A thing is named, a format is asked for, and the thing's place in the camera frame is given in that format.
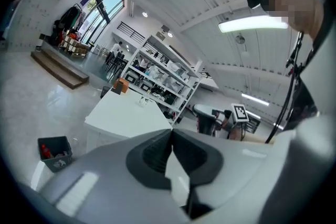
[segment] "light fixture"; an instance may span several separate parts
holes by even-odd
[[[246,110],[246,113],[247,113],[247,114],[249,114],[250,116],[252,116],[252,117],[256,118],[256,119],[259,119],[259,120],[261,119],[261,117],[260,117],[260,116],[258,116],[258,115],[256,115],[256,114],[254,114],[254,113],[252,113],[252,112],[249,112],[249,111],[247,111],[247,110]]]
[[[242,96],[242,97],[245,97],[245,98],[247,98],[247,99],[250,99],[250,100],[256,101],[256,102],[258,102],[258,103],[260,103],[260,104],[264,104],[264,105],[266,105],[266,106],[268,106],[268,105],[269,105],[269,103],[267,103],[267,102],[265,102],[265,101],[263,101],[263,100],[260,100],[260,99],[258,99],[258,98],[255,98],[255,97],[249,96],[249,95],[247,95],[247,94],[244,94],[244,93],[242,93],[242,95],[241,95],[241,96]]]
[[[281,129],[281,130],[284,129],[284,127],[282,127],[281,125],[278,125],[278,128]]]
[[[231,20],[220,23],[218,26],[222,33],[257,28],[288,28],[288,24],[282,22],[281,17],[270,17],[267,15]]]

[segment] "wooden platform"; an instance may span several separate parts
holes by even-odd
[[[88,75],[73,67],[51,50],[33,51],[30,55],[51,75],[71,89],[75,89],[89,80]]]

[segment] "orange box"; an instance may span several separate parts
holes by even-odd
[[[129,82],[127,80],[124,80],[122,78],[119,78],[115,81],[113,87],[116,88],[117,84],[118,84],[118,81],[122,82],[123,83],[123,86],[122,86],[122,92],[123,93],[126,93],[127,92],[127,89],[128,89],[128,85],[129,85]]]

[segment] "red object in bin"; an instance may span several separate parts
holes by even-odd
[[[42,145],[41,148],[42,148],[43,156],[45,156],[47,159],[51,159],[50,150],[46,147],[46,145]]]

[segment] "white table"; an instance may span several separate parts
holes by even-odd
[[[145,107],[137,104],[141,97],[141,94],[131,89],[120,95],[108,91],[86,117],[84,125],[100,134],[121,140],[171,129],[170,123],[154,101],[150,100]],[[87,152],[97,147],[99,135],[96,132],[88,133]]]

